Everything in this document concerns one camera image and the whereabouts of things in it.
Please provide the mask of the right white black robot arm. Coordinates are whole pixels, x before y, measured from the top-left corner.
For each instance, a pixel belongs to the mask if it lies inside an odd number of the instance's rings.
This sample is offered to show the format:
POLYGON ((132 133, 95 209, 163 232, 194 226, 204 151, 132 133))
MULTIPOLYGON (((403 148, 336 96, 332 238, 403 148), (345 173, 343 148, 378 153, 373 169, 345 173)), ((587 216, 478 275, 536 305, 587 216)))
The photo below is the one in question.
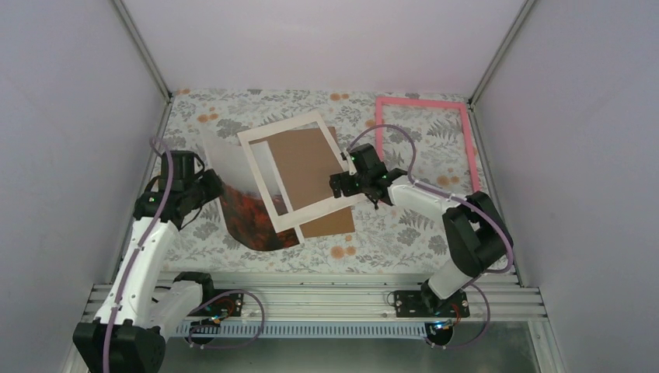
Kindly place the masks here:
POLYGON ((401 207, 443 224, 450 258, 421 285, 428 315, 443 314, 456 293, 498 260, 513 263, 513 242, 488 194, 461 196, 415 180, 406 170, 388 169, 372 145, 359 145, 344 159, 353 168, 330 176, 335 198, 362 194, 374 205, 401 207))

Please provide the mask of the pink picture frame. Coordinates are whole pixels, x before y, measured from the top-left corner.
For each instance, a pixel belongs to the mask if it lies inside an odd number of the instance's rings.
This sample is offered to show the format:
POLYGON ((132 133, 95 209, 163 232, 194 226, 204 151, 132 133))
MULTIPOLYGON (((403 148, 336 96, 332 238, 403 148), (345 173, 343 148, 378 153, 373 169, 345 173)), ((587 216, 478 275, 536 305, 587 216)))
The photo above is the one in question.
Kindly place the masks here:
POLYGON ((469 176, 474 191, 481 189, 479 173, 476 164, 476 147, 472 138, 471 123, 467 111, 467 105, 461 102, 451 101, 438 101, 429 99, 411 99, 403 97, 392 96, 378 96, 375 99, 375 149, 378 155, 382 158, 383 152, 383 130, 376 125, 384 124, 383 106, 417 106, 425 108, 438 108, 445 110, 457 110, 459 112, 460 121, 462 123, 462 134, 465 141, 465 153, 469 165, 469 176))

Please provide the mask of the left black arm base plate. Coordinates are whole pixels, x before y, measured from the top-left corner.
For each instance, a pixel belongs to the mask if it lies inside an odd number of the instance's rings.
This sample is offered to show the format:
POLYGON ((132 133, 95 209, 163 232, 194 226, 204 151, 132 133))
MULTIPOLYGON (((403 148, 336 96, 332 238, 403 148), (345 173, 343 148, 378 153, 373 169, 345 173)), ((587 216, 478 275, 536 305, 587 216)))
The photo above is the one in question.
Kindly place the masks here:
POLYGON ((212 303, 190 312, 189 316, 205 319, 226 319, 241 316, 243 303, 245 301, 244 294, 231 293, 229 295, 224 295, 225 292, 227 292, 227 290, 217 290, 212 303))

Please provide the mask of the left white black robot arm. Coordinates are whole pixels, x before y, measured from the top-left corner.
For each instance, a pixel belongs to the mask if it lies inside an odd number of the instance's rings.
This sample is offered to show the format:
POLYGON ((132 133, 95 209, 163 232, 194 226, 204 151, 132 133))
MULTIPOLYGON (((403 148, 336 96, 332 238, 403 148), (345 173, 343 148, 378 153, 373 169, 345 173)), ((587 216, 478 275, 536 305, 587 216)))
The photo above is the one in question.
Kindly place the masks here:
POLYGON ((216 304, 211 275, 194 271, 177 275, 158 301, 153 297, 186 216, 223 191, 219 176, 195 152, 164 152, 161 161, 160 175, 135 202, 131 241, 109 294, 92 321, 80 322, 72 336, 91 372, 159 371, 178 325, 216 304))

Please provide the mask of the brown backing board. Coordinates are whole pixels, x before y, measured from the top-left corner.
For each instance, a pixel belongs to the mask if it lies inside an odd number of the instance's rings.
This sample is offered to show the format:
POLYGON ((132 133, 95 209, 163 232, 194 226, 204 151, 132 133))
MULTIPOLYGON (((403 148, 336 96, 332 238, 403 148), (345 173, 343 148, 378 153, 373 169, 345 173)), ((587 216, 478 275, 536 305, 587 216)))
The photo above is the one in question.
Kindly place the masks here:
MULTIPOLYGON (((342 171, 317 126, 274 134, 266 139, 293 209, 331 198, 330 176, 342 171)), ((306 239, 355 232, 348 207, 300 226, 306 239)))

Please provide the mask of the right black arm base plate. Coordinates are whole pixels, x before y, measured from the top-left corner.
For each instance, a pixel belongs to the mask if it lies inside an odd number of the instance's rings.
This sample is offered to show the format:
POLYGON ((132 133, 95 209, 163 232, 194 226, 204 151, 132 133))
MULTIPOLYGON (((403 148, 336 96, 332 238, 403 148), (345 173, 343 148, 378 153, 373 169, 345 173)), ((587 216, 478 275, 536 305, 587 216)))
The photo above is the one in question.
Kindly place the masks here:
POLYGON ((397 318, 465 318, 470 317, 469 301, 463 290, 441 299, 430 289, 396 290, 386 301, 395 309, 397 318))

